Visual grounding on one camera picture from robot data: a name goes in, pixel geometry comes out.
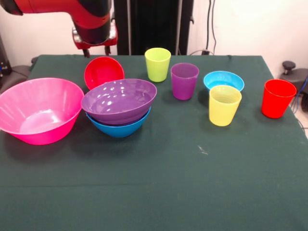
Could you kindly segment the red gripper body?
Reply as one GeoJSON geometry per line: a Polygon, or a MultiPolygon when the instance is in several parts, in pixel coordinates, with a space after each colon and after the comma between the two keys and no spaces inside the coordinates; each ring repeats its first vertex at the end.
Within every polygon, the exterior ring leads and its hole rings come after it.
{"type": "Polygon", "coordinates": [[[117,27],[115,23],[111,23],[109,37],[106,39],[106,41],[98,44],[90,44],[85,42],[78,34],[75,27],[72,27],[72,38],[74,44],[80,50],[86,50],[91,47],[98,47],[98,46],[111,47],[117,44],[117,27]]]}

